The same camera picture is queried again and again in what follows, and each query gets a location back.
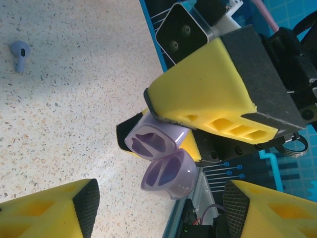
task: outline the terrazzo surface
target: terrazzo surface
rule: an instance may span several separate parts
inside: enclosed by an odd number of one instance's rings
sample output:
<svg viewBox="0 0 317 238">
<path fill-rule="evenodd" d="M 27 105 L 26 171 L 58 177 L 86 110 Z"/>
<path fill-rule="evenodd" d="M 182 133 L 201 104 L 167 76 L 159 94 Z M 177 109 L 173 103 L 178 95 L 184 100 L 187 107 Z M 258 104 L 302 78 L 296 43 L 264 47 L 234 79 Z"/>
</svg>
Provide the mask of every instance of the terrazzo surface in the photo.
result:
<svg viewBox="0 0 317 238">
<path fill-rule="evenodd" d="M 24 74 L 16 40 L 31 47 Z M 96 178 L 92 237 L 161 237 L 174 203 L 140 190 L 149 162 L 115 135 L 161 74 L 138 0 L 2 0 L 0 202 Z"/>
</svg>

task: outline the purple translucent holder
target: purple translucent holder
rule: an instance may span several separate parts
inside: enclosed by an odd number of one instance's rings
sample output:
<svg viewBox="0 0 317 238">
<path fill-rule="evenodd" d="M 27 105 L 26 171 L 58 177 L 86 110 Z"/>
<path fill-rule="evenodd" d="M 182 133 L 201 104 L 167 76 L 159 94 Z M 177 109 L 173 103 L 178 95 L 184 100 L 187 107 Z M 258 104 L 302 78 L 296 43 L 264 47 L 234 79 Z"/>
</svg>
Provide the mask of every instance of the purple translucent holder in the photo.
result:
<svg viewBox="0 0 317 238">
<path fill-rule="evenodd" d="M 173 153 L 188 131 L 188 128 L 161 122 L 147 111 L 124 142 L 132 152 L 152 161 Z"/>
<path fill-rule="evenodd" d="M 195 187 L 196 164 L 184 150 L 151 162 L 141 182 L 141 189 L 160 197 L 181 199 Z"/>
</svg>

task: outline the pink cable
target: pink cable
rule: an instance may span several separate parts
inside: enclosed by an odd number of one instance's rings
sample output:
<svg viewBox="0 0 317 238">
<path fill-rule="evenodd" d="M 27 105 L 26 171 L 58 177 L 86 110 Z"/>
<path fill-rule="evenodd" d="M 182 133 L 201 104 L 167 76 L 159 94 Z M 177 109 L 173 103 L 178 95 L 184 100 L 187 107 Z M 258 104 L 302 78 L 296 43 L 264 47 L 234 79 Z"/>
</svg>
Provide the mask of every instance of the pink cable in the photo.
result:
<svg viewBox="0 0 317 238">
<path fill-rule="evenodd" d="M 264 19 L 266 20 L 266 22 L 268 23 L 268 25 L 272 28 L 273 32 L 277 32 L 279 27 L 276 24 L 276 22 L 274 21 L 272 15 L 270 14 L 270 12 L 268 11 L 267 7 L 264 5 L 264 3 L 262 2 L 262 0 L 250 0 L 251 2 L 253 2 L 255 4 L 255 6 L 258 8 L 258 10 L 260 11 L 260 13 L 262 14 L 262 16 L 264 17 Z"/>
</svg>

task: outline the earbud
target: earbud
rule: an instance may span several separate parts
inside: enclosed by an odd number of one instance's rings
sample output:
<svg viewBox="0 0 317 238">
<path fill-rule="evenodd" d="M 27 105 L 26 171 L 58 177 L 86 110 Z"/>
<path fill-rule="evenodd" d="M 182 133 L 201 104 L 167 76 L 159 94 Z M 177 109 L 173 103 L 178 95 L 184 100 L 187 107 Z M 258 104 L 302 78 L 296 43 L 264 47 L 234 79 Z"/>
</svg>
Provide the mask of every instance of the earbud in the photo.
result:
<svg viewBox="0 0 317 238">
<path fill-rule="evenodd" d="M 25 67 L 25 60 L 30 54 L 30 47 L 23 41 L 16 41 L 11 45 L 12 53 L 18 57 L 18 63 L 16 64 L 15 71 L 17 73 L 23 73 Z"/>
</svg>

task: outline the camera lens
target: camera lens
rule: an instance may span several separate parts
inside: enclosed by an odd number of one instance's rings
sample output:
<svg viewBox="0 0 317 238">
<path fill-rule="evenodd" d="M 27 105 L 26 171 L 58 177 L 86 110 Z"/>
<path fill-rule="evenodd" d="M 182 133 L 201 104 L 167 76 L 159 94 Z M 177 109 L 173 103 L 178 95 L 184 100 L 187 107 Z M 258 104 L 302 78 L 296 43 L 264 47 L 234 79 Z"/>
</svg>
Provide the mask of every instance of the camera lens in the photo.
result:
<svg viewBox="0 0 317 238">
<path fill-rule="evenodd" d="M 191 29 L 190 29 L 190 26 L 189 25 L 184 25 L 182 27 L 182 35 L 183 37 L 188 37 L 191 33 Z"/>
<path fill-rule="evenodd" d="M 171 41 L 169 47 L 173 52 L 177 51 L 179 48 L 178 43 L 176 41 Z"/>
</svg>

